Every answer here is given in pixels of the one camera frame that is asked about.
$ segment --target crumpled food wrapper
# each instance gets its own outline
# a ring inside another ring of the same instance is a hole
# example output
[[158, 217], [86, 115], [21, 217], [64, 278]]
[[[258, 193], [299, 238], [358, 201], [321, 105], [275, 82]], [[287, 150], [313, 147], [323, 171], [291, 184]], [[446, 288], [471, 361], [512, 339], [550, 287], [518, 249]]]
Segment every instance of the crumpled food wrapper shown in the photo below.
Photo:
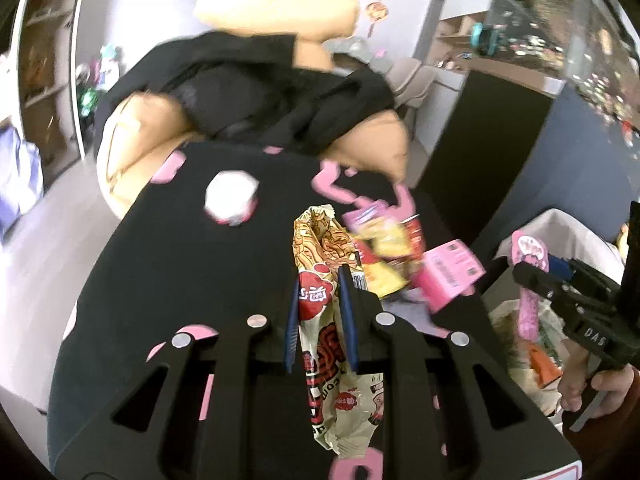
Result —
[[300, 343], [314, 437], [341, 458], [362, 458], [382, 420], [382, 374], [358, 375], [344, 354], [337, 271], [351, 267], [356, 286], [364, 273], [349, 234], [331, 206], [311, 207], [295, 222], [293, 254], [300, 274]]

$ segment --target black tabletop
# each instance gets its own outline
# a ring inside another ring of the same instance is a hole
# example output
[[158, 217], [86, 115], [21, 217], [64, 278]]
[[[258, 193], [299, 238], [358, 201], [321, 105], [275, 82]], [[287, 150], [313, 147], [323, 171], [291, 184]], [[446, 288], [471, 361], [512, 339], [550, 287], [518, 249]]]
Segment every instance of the black tabletop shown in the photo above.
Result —
[[[76, 326], [60, 349], [52, 383], [52, 466], [154, 346], [187, 325], [221, 331], [238, 317], [256, 314], [261, 295], [282, 290], [292, 265], [293, 221], [306, 208], [331, 203], [338, 218], [354, 209], [328, 199], [312, 184], [321, 168], [313, 158], [213, 142], [188, 144], [182, 152], [186, 161], [174, 178], [149, 184], [140, 194], [78, 299]], [[218, 225], [203, 210], [206, 187], [223, 170], [245, 170], [260, 182], [254, 215], [238, 227]], [[334, 186], [353, 196], [398, 203], [394, 187], [380, 174], [340, 171]], [[414, 202], [427, 245], [450, 241], [431, 200], [414, 194]], [[456, 298], [433, 320], [469, 333], [504, 364], [479, 296]], [[256, 384], [250, 420], [254, 478], [330, 476], [335, 455], [313, 440], [305, 377], [298, 370]], [[367, 460], [377, 463], [381, 431], [371, 447]]]

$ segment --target gray floor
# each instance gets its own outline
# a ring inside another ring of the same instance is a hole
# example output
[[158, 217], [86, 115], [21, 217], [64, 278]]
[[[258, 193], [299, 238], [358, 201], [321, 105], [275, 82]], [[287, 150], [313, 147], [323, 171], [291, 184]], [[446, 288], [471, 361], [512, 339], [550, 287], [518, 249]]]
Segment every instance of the gray floor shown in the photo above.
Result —
[[35, 408], [47, 409], [66, 322], [117, 224], [88, 157], [18, 220], [0, 253], [0, 402], [41, 460], [46, 422]]

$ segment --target cabinet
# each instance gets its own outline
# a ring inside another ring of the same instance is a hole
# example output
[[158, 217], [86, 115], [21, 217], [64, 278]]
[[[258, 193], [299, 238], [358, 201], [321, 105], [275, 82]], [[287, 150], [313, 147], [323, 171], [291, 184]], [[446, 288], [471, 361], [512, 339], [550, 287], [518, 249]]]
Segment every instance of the cabinet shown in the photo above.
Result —
[[4, 74], [10, 120], [40, 150], [45, 185], [84, 145], [74, 121], [72, 29], [78, 0], [20, 0]]

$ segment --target silver bolt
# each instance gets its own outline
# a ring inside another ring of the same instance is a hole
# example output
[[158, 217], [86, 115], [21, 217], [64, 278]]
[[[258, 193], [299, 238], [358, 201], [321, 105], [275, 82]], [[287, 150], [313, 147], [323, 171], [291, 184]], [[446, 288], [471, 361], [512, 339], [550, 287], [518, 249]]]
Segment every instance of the silver bolt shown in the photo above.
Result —
[[466, 346], [470, 341], [471, 339], [469, 339], [469, 336], [464, 332], [454, 332], [451, 334], [451, 342], [455, 346]]
[[396, 316], [389, 312], [380, 312], [380, 314], [376, 315], [376, 321], [380, 325], [389, 326], [396, 322]]
[[176, 348], [184, 348], [191, 343], [191, 336], [187, 333], [180, 332], [171, 338], [171, 344]]
[[246, 323], [251, 328], [262, 328], [267, 324], [267, 318], [262, 314], [253, 314], [246, 319]]

